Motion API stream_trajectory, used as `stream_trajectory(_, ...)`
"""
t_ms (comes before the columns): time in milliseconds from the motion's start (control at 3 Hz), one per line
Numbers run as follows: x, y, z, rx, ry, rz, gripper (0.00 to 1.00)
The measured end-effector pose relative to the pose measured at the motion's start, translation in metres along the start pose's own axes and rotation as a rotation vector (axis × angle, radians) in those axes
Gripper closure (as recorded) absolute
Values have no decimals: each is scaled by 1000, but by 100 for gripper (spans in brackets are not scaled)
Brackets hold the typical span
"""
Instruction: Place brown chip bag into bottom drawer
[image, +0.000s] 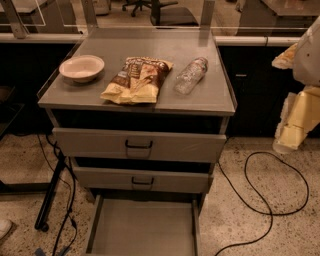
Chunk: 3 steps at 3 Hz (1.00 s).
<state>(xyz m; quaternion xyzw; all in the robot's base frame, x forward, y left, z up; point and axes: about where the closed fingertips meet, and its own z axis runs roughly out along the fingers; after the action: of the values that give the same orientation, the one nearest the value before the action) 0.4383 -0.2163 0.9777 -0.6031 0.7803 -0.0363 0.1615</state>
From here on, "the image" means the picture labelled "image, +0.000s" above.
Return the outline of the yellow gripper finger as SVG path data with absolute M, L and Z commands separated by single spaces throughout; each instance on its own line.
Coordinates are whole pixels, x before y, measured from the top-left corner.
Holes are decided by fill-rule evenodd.
M 274 58 L 272 66 L 278 69 L 292 69 L 297 43 L 291 45 L 284 52 Z
M 288 154 L 297 150 L 308 133 L 320 123 L 320 88 L 306 86 L 298 94 L 289 93 L 280 118 L 273 149 Z

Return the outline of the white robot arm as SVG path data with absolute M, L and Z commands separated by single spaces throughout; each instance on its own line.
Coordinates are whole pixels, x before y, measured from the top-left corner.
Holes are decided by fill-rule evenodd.
M 294 79 L 304 85 L 302 91 L 289 93 L 284 100 L 275 132 L 273 149 L 287 154 L 297 150 L 320 123 L 320 17 L 272 66 L 291 69 Z

